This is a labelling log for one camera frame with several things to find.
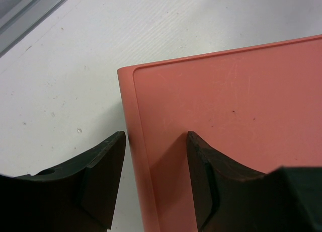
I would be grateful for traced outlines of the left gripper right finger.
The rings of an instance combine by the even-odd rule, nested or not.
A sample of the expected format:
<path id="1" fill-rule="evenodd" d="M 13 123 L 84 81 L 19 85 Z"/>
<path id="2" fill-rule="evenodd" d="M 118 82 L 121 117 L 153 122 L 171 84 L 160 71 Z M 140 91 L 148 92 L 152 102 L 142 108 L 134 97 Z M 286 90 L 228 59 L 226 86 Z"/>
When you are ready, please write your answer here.
<path id="1" fill-rule="evenodd" d="M 321 231 L 321 168 L 246 167 L 187 134 L 198 231 Z"/>

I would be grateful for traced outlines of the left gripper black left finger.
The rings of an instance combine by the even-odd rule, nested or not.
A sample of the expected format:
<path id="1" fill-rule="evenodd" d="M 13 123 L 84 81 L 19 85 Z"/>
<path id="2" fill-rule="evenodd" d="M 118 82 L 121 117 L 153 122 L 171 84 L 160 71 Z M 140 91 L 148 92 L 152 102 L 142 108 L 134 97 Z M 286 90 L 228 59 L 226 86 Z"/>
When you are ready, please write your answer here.
<path id="1" fill-rule="evenodd" d="M 123 131 L 35 175 L 1 176 L 1 231 L 108 231 L 125 157 Z"/>

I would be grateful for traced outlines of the orange drawer box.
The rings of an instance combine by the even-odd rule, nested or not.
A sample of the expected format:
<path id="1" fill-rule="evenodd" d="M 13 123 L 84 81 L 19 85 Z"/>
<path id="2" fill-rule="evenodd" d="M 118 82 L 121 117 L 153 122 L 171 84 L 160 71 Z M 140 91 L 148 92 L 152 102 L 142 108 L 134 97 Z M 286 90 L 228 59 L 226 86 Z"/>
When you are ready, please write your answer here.
<path id="1" fill-rule="evenodd" d="M 188 131 L 261 172 L 321 166 L 321 36 L 123 67 L 145 231 L 196 231 Z"/>

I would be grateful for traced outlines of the aluminium table frame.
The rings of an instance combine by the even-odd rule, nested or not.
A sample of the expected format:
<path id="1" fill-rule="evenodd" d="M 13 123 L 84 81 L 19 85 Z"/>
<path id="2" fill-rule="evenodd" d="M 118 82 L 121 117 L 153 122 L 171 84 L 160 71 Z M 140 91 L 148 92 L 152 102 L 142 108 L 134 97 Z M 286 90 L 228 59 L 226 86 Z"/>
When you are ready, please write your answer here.
<path id="1" fill-rule="evenodd" d="M 1 56 L 67 0 L 1 0 Z"/>

